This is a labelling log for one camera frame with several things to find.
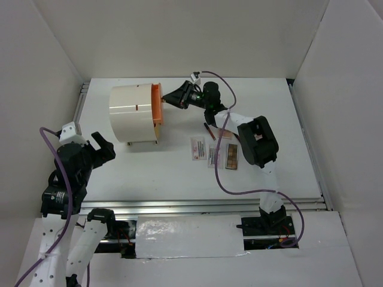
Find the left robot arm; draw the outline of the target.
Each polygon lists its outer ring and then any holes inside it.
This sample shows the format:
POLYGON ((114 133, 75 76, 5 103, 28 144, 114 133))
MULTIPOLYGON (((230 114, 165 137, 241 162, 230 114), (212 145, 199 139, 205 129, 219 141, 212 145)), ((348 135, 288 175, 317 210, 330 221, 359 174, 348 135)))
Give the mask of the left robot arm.
POLYGON ((117 232, 114 212, 96 208, 88 214, 77 243, 70 247, 90 175, 115 159, 114 145, 94 132, 92 138, 99 145, 95 149, 79 134, 61 130, 54 133, 60 140, 60 147, 54 148, 46 136, 52 131, 41 127, 39 132, 53 154, 55 169, 41 196, 43 231, 38 259, 15 285, 31 275, 31 286, 81 286, 83 277, 90 275, 90 260, 99 242, 117 232))

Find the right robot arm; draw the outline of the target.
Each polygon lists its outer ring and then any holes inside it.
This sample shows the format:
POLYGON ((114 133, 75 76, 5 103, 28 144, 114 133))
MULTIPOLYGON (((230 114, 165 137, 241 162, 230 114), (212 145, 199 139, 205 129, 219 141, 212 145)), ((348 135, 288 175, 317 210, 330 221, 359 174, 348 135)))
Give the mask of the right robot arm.
MULTIPOLYGON (((230 108, 222 104, 218 84, 212 81, 205 83, 203 88, 199 88, 191 81, 185 81, 181 87, 164 95, 162 100, 179 109, 187 109, 189 106, 202 108, 207 125, 220 129, 216 149, 220 149, 224 132, 233 133, 239 139, 242 154, 247 163, 258 167, 265 174, 265 179, 275 180, 275 162, 279 145, 266 117, 251 118, 232 113, 230 108)), ((215 176, 218 186, 227 194, 239 196, 257 193, 260 195, 259 222, 250 221, 237 226, 245 234, 257 229, 273 234, 280 229, 287 217, 283 200, 294 203, 287 195, 275 188, 229 191, 223 187, 217 168, 215 168, 215 176)))

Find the dark red lip gloss tube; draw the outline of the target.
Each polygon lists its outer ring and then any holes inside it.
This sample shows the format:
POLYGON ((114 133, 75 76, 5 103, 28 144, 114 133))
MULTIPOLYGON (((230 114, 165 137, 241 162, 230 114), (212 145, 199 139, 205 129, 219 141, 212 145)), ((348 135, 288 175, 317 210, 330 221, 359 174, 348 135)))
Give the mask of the dark red lip gloss tube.
POLYGON ((212 137, 212 140, 216 141, 216 137, 213 134, 212 130, 210 129, 209 125, 207 123, 203 123, 204 127, 206 128, 209 135, 212 137))

